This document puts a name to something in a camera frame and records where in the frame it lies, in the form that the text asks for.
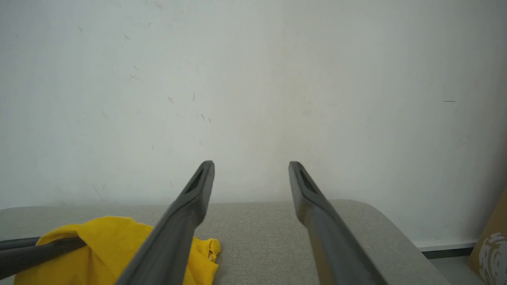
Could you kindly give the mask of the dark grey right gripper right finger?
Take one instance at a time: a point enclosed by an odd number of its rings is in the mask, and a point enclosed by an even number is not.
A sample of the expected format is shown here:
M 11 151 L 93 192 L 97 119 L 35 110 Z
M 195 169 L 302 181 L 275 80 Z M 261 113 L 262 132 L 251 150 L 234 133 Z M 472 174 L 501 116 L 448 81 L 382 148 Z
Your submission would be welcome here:
M 298 161 L 289 163 L 295 213 L 306 228 L 322 285 L 385 285 L 386 280 Z

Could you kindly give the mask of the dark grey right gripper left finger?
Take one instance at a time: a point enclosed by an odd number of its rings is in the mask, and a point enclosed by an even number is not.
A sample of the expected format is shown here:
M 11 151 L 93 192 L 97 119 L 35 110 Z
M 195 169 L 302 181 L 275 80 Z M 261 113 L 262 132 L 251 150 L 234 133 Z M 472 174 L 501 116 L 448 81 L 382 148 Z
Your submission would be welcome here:
M 118 285 L 181 285 L 196 228 L 205 219 L 214 163 L 203 161 L 117 279 Z

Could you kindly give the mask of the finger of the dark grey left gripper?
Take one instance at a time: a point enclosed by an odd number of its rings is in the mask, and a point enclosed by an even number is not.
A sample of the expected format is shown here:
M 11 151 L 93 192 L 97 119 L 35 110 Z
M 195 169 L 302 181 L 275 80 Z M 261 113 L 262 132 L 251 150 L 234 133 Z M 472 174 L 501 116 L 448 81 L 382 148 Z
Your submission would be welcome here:
M 14 276 L 85 245 L 81 238 L 71 237 L 57 239 L 45 245 L 0 251 L 0 279 Z
M 11 239 L 0 241 L 0 250 L 18 249 L 24 247 L 33 247 L 37 244 L 40 237 Z

